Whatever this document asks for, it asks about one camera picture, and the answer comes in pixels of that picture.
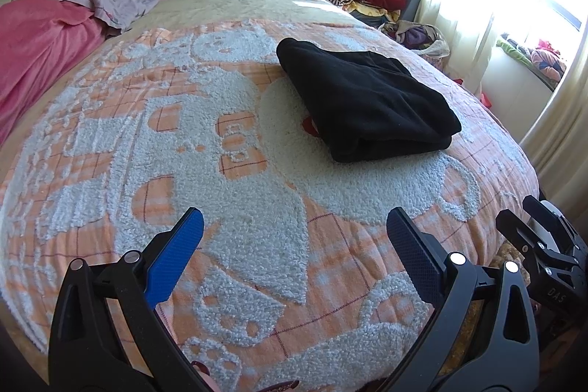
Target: bed sheet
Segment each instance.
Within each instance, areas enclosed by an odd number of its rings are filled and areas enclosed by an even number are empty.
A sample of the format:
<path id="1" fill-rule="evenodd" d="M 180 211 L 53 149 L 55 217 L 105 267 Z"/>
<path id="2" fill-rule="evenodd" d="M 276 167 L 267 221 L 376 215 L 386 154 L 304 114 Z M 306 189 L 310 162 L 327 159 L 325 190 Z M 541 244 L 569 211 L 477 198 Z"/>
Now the bed sheet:
<path id="1" fill-rule="evenodd" d="M 16 153 L 0 190 L 12 314 L 46 352 L 69 262 L 114 261 L 193 205 L 205 236 L 158 313 L 223 392 L 293 379 L 352 391 L 388 375 L 430 310 L 387 239 L 387 211 L 402 205 L 487 265 L 503 242 L 498 211 L 522 215 L 537 194 L 531 165 L 475 98 L 325 1 L 167 1 L 71 72 L 0 152 Z M 447 151 L 335 164 L 302 128 L 275 56 L 286 36 L 399 58 L 462 132 Z"/>

